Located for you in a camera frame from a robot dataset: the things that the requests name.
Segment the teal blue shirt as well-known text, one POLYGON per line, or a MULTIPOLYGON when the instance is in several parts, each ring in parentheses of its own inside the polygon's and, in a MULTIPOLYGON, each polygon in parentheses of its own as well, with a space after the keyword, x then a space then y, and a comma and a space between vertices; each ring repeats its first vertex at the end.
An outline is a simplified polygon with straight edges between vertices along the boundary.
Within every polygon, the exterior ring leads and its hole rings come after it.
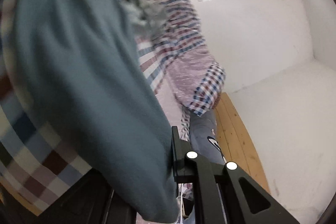
POLYGON ((35 115, 144 220, 175 222, 171 127, 120 0, 17 0, 10 43, 35 115))

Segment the wooden headboard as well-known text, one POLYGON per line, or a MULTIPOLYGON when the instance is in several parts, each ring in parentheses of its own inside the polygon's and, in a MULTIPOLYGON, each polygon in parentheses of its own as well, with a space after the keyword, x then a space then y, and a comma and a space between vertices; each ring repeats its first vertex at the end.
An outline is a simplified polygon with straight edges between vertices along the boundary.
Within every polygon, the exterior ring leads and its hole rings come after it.
POLYGON ((227 161, 236 162, 270 193, 268 181, 250 135, 227 93, 222 93, 214 110, 217 139, 227 161))

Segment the blue grey plush pillow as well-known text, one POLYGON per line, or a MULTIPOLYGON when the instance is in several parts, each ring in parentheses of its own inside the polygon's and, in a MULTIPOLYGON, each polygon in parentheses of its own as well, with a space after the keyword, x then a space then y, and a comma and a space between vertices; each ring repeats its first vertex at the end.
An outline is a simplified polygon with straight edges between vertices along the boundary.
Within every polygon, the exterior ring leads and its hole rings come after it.
POLYGON ((217 122, 214 110, 202 116, 190 114, 190 143, 192 149, 210 162, 224 165, 225 157, 217 141, 217 122))

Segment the purple polka dot pillow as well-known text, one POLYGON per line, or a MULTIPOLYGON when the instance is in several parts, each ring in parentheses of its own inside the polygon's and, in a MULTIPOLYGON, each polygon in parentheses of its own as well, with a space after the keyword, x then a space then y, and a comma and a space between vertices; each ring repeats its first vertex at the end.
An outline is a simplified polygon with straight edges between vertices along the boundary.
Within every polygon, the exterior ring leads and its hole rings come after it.
POLYGON ((199 117, 216 106, 226 79, 225 70, 205 46, 179 55, 167 73, 177 100, 199 117))

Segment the checkered purple duvet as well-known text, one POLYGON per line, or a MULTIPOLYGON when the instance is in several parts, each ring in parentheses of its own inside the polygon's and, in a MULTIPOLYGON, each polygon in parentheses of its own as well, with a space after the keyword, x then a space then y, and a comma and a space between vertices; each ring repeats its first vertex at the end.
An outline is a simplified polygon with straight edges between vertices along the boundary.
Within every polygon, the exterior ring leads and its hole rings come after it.
POLYGON ((207 54, 201 24, 190 0, 141 0, 147 30, 137 34, 139 64, 153 92, 166 68, 178 57, 197 49, 207 54))

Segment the plaid checkered bed sheet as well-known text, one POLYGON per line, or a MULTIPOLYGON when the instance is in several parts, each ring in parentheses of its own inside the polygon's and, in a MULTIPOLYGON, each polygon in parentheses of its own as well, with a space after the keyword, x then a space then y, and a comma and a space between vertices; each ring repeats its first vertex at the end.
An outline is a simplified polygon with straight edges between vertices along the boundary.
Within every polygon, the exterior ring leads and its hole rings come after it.
POLYGON ((90 168, 102 172, 118 194, 148 219, 175 217, 169 167, 171 136, 159 102, 138 69, 135 42, 91 53, 99 75, 77 60, 62 63, 52 51, 56 75, 67 74, 64 114, 34 109, 20 85, 11 48, 17 0, 1 0, 1 183, 34 214, 47 210, 90 168))

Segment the grey green sweatshirt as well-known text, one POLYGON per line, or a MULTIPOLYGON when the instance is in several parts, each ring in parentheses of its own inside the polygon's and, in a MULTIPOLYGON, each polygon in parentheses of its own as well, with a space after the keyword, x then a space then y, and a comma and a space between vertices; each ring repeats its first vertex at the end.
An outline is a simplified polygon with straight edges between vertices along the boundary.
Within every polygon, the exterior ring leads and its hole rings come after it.
POLYGON ((136 35, 155 38, 167 20, 164 9, 151 0, 121 0, 136 35))

